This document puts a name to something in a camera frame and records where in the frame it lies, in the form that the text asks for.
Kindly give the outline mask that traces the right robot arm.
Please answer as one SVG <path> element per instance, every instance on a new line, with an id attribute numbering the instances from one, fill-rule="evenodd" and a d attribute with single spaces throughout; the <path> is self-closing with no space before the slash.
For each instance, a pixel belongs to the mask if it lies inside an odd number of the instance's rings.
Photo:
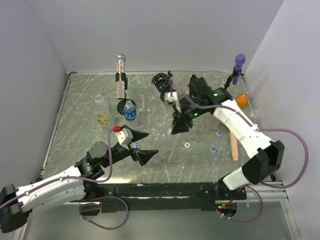
<path id="1" fill-rule="evenodd" d="M 190 78 L 188 87 L 183 97 L 172 88 L 164 95 L 174 108 L 171 133 L 186 133 L 193 127 L 193 119 L 211 113 L 235 135 L 249 157 L 243 166 L 218 180 L 215 191 L 220 197 L 230 199 L 237 189 L 257 185 L 280 168 L 284 144 L 261 132 L 224 88 L 211 89 L 204 78 L 196 76 Z"/>

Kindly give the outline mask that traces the white blue Pocari cap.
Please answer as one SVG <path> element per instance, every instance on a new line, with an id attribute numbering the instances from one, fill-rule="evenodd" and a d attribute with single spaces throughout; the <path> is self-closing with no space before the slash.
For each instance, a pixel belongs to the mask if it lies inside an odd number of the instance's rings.
<path id="1" fill-rule="evenodd" d="M 217 151 L 217 148 L 216 148 L 215 146 L 212 146 L 212 147 L 210 148 L 210 151 L 211 151 L 212 153 L 214 153 L 214 152 Z"/>

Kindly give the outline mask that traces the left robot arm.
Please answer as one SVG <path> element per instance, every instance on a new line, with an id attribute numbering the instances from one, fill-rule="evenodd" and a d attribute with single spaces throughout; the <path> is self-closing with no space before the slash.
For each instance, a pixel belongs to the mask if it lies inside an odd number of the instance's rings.
<path id="1" fill-rule="evenodd" d="M 24 226 L 31 213 L 45 211 L 72 201 L 93 201 L 99 195 L 99 184 L 112 176 L 113 165 L 127 157 L 144 166 L 159 151 L 141 150 L 131 145 L 146 138 L 147 132 L 140 132 L 128 126 L 115 126 L 108 135 L 115 133 L 117 143 L 96 142 L 85 157 L 62 172 L 31 183 L 15 187 L 5 186 L 0 192 L 0 230 L 13 232 Z M 106 180 L 101 180 L 104 169 L 109 169 Z"/>

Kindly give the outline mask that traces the clear white-capped tea bottle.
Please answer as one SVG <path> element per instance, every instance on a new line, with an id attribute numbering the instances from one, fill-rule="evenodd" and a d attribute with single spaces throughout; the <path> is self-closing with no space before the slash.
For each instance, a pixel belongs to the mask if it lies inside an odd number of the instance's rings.
<path id="1" fill-rule="evenodd" d="M 116 125 L 116 117 L 113 114 L 111 102 L 107 97 L 97 94 L 93 100 L 93 109 L 100 126 L 114 127 Z"/>

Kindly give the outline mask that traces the white green bottle cap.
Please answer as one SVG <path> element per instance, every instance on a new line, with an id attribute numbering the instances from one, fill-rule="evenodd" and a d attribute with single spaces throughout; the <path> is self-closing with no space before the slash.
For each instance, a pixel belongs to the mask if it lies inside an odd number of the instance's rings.
<path id="1" fill-rule="evenodd" d="M 186 143 L 184 144 L 184 147 L 185 147 L 185 148 L 190 148 L 190 147 L 191 147 L 191 144 L 190 144 L 189 142 L 186 142 Z"/>

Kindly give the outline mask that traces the blue label water bottle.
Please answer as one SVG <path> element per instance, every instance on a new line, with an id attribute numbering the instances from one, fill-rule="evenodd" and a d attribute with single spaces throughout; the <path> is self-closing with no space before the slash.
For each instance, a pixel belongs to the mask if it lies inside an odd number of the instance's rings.
<path id="1" fill-rule="evenodd" d="M 123 108 L 123 115 L 126 121 L 133 122 L 137 118 L 137 107 L 131 101 L 127 100 Z"/>

